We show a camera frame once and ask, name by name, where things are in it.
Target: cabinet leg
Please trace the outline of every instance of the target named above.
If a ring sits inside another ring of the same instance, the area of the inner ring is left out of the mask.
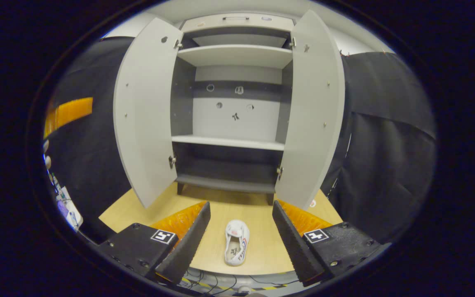
[[[181,195],[183,193],[184,184],[180,182],[177,183],[177,195]]]
[[[269,205],[273,205],[273,204],[274,204],[274,193],[272,193],[272,194],[267,194],[267,203],[269,203]]]

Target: gray cabinet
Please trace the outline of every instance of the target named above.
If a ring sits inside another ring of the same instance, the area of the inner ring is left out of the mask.
[[[322,20],[313,11],[294,26],[276,19],[280,28],[267,29],[280,38],[290,34],[289,48],[261,38],[253,45],[227,44],[217,34],[216,45],[181,43],[188,34],[203,36],[192,26],[202,22],[211,34],[218,26],[251,34],[262,23],[250,15],[249,26],[229,25],[220,15],[186,21],[186,32],[154,19],[128,49],[113,120],[126,174],[145,207],[175,180],[276,192],[303,209],[318,191],[344,99],[341,57]]]

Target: shoe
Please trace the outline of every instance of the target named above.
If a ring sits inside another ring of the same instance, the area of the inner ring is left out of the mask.
[[[238,266],[245,261],[245,253],[249,244],[250,231],[247,224],[241,220],[228,222],[225,230],[226,249],[225,262],[231,266]]]

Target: door hinge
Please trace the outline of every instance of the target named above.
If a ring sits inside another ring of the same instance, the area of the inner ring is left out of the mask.
[[[281,175],[283,174],[283,167],[276,168],[277,180],[281,180]]]
[[[296,39],[294,37],[291,38],[291,42],[289,43],[289,47],[296,47]]]
[[[183,48],[183,44],[179,42],[179,39],[175,40],[175,45],[173,46],[174,49],[177,47],[179,47],[179,49]]]
[[[177,163],[177,156],[174,154],[174,156],[169,156],[168,157],[168,162],[170,163],[170,169],[173,168],[173,164]]]

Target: open cabinet door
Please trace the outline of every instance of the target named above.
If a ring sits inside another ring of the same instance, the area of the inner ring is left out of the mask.
[[[335,153],[343,117],[345,83],[329,29],[307,11],[291,32],[292,101],[277,197],[306,210]]]
[[[120,65],[113,97],[115,137],[124,171],[144,207],[177,178],[170,128],[170,93],[183,32],[153,19]]]

